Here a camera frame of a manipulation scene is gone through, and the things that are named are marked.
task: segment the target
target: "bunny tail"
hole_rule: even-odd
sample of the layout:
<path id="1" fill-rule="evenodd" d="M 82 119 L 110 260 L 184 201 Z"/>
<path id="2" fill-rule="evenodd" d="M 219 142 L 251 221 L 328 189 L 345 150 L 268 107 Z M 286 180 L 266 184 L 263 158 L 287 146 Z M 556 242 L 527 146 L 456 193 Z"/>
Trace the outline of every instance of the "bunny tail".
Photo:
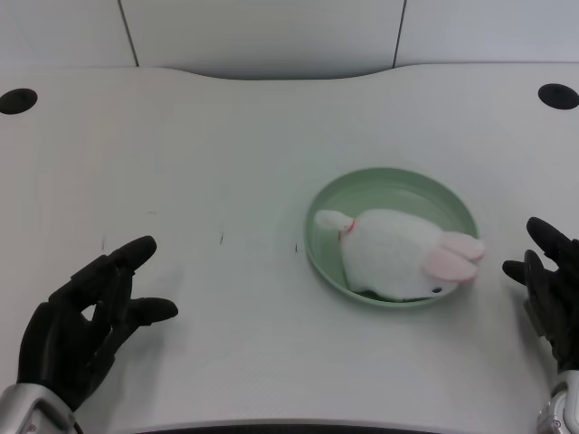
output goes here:
<path id="1" fill-rule="evenodd" d="M 348 231 L 354 224 L 354 219 L 339 211 L 323 210 L 316 212 L 314 220 L 322 229 Z"/>

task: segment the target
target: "bunny ear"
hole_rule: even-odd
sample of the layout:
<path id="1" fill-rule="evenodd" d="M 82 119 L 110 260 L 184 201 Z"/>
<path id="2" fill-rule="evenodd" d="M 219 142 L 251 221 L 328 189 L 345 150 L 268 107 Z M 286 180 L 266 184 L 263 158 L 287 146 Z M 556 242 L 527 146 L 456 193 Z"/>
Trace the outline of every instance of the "bunny ear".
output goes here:
<path id="1" fill-rule="evenodd" d="M 481 240 L 460 232 L 444 232 L 441 247 L 468 260 L 481 259 L 485 254 L 485 245 Z"/>
<path id="2" fill-rule="evenodd" d="M 477 277 L 474 264 L 442 248 L 436 248 L 426 255 L 422 270 L 432 278 L 449 282 L 467 282 Z"/>
<path id="3" fill-rule="evenodd" d="M 347 231 L 354 222 L 354 219 L 342 212 L 330 210 L 316 212 L 314 220 L 322 229 L 336 229 L 338 231 Z"/>

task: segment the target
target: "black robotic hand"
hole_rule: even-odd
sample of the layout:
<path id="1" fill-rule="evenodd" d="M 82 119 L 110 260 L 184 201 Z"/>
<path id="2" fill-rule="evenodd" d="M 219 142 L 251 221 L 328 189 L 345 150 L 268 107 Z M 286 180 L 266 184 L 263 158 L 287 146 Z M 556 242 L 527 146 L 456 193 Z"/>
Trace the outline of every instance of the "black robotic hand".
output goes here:
<path id="1" fill-rule="evenodd" d="M 20 346 L 18 382 L 47 387 L 75 411 L 102 383 L 135 330 L 176 316 L 169 300 L 130 298 L 135 270 L 156 249 L 152 237 L 143 237 L 100 256 L 39 305 Z M 82 311 L 91 305 L 89 321 Z"/>
<path id="2" fill-rule="evenodd" d="M 508 260 L 505 273 L 528 289 L 527 312 L 540 335 L 553 348 L 560 371 L 579 369 L 579 241 L 537 217 L 527 231 L 549 259 L 559 267 L 548 271 L 532 250 L 525 262 Z"/>

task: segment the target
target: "pink ear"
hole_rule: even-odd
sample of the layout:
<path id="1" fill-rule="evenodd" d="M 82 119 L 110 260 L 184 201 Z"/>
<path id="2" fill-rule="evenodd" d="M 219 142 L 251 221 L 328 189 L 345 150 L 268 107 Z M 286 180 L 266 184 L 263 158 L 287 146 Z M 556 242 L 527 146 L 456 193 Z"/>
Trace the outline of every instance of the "pink ear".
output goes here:
<path id="1" fill-rule="evenodd" d="M 485 245 L 481 240 L 460 232 L 444 232 L 441 247 L 468 260 L 481 259 L 485 254 Z"/>
<path id="2" fill-rule="evenodd" d="M 474 264 L 441 248 L 426 255 L 422 270 L 433 278 L 450 282 L 467 282 L 477 277 L 477 267 Z"/>

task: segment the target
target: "white wall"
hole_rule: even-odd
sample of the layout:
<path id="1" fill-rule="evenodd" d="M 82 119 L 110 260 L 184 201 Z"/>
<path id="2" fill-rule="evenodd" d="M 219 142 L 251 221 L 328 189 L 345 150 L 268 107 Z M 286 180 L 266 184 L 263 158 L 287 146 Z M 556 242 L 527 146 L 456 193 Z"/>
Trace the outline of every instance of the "white wall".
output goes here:
<path id="1" fill-rule="evenodd" d="M 335 78 L 393 66 L 404 0 L 121 0 L 143 66 Z M 407 0 L 395 66 L 578 61 L 577 0 Z M 118 0 L 0 0 L 0 68 L 135 65 Z"/>
<path id="2" fill-rule="evenodd" d="M 408 0 L 396 65 L 579 61 L 577 0 Z"/>
<path id="3" fill-rule="evenodd" d="M 203 75 L 336 78 L 392 68 L 403 0 L 123 0 L 138 60 Z"/>
<path id="4" fill-rule="evenodd" d="M 134 65 L 117 0 L 0 0 L 0 68 Z"/>

